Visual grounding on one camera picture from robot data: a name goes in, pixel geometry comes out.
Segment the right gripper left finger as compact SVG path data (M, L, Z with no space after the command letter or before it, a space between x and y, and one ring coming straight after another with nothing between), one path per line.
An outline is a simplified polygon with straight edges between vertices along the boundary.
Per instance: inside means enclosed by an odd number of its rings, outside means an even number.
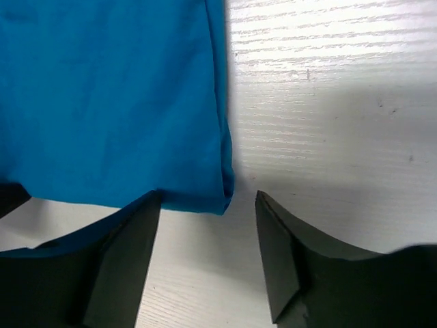
M161 209L151 191L36 248L1 253L2 327L134 327Z

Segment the blue t-shirt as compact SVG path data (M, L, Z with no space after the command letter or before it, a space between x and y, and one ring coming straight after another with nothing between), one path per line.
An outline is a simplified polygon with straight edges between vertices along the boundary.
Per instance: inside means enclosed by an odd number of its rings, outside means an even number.
M2 1L1 186L222 215L234 192L223 1Z

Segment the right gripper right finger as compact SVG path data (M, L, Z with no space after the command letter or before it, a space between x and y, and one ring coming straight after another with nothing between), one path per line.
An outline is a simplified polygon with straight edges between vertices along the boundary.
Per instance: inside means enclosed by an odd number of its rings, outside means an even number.
M362 249L297 218L263 191L255 212L276 326L436 326L435 245L388 254Z

